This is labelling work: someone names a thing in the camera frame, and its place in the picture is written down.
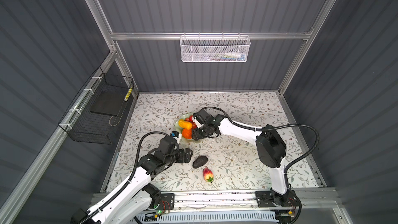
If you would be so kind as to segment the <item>dark fake avocado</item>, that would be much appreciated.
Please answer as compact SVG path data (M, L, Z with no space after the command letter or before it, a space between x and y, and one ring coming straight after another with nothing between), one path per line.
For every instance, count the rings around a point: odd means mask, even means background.
M199 156L192 163L192 167L194 169L198 169L198 168L204 166L207 162L208 162L208 158L206 156Z

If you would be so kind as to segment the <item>red fake grape bunch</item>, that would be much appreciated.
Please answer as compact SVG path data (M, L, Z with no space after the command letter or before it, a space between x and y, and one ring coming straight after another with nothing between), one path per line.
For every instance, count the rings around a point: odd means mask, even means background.
M191 116L185 118L184 120L185 120L186 122L189 122L189 123L190 123L190 127L191 127L190 129L196 129L196 128L197 128L197 125L196 125L196 123L194 122L193 115L191 115Z

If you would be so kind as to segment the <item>orange fake tangerine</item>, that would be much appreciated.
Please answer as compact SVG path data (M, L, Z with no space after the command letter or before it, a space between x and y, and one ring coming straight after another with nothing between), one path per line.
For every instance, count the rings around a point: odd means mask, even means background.
M190 140L190 139L192 139L192 130L191 129L189 129L189 130L183 129L181 135L182 135L182 137Z

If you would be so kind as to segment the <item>yellow fake corn cob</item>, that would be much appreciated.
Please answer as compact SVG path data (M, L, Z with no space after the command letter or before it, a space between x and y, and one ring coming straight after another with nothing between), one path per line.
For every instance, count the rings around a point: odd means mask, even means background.
M180 128L186 129L186 130L191 130L192 127L193 127L193 124L191 122L189 122L189 121L184 120L184 119L180 119L178 121L178 126Z

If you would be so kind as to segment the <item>green scalloped fruit bowl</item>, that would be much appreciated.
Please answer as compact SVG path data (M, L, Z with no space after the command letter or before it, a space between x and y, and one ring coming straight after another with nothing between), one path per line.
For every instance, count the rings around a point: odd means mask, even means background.
M175 131L177 131L177 132L179 133L180 143L184 143L184 144L188 144L188 143L199 144L199 143L201 142L201 140L195 141L195 140L193 140L193 139L187 139L187 138L183 137L183 136L182 136L183 128L180 127L179 124L178 124L178 122L179 122L180 119L189 118L189 117L190 117L191 115L193 115L193 114L194 114L194 112L183 114L183 115L181 115L181 116L177 119L177 121L175 122L174 128L175 128Z

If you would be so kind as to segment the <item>red yellow fake mango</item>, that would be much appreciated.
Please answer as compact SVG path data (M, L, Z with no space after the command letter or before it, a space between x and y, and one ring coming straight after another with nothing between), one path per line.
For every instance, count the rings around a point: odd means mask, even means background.
M203 177L204 177L204 180L207 182L212 183L214 181L214 174L209 168L203 169Z

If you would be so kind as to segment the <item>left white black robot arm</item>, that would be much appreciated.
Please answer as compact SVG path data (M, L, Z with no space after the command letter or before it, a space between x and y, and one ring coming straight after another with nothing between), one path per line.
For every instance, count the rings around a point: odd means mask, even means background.
M189 163L192 156L191 149L180 148L174 136L165 135L145 156L136 154L133 171L120 185L89 209L79 209L70 222L126 224L142 211L156 208L161 192L151 181L175 163Z

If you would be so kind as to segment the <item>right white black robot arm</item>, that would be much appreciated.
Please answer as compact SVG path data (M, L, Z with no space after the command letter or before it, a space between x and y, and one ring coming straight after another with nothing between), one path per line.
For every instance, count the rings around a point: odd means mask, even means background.
M194 113L191 119L197 126L192 131L195 141L227 135L254 145L260 162L269 168L272 187L268 198L276 206L288 202L290 187L287 179L287 146L272 125L267 125L265 129L254 127L233 121L226 115L214 117L207 110Z

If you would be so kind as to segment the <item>floral patterned table mat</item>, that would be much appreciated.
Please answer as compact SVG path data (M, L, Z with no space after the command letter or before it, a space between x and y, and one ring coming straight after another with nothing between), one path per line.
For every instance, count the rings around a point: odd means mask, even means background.
M132 171L136 154L145 155L158 146L164 133L188 113L208 106L212 115L226 111L232 119L254 126L288 123L276 92L142 94L133 111L106 191L114 190ZM254 145L230 136L191 142L193 157L208 158L206 166L214 181L206 182L202 168L176 164L158 175L153 184L161 191L266 189L271 187L268 168Z

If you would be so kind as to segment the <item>yellow marker pen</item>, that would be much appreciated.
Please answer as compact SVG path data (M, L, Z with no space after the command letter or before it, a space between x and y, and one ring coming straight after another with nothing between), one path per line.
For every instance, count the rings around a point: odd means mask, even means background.
M133 91L133 88L130 87L130 88L128 89L128 91L127 91L125 97L124 97L124 101L125 101L125 102L127 102L127 101L129 100L129 97L130 97L132 91Z

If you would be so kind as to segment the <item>pens in white basket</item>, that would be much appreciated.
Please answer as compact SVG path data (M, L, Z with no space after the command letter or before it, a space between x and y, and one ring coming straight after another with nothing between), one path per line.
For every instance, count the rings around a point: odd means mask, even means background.
M247 55L240 52L227 52L223 54L215 54L215 60L228 62L246 62Z

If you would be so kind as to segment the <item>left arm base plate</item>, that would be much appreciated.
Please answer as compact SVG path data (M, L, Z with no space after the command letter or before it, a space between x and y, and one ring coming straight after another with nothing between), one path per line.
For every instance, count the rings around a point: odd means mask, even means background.
M161 193L152 199L150 208L156 211L170 211L174 209L175 194Z

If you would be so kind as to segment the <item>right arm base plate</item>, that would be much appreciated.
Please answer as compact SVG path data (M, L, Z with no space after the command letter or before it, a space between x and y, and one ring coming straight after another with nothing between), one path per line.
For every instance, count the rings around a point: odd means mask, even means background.
M258 207L293 207L296 209L301 205L300 200L291 189L288 189L283 195L272 189L256 191L255 197Z

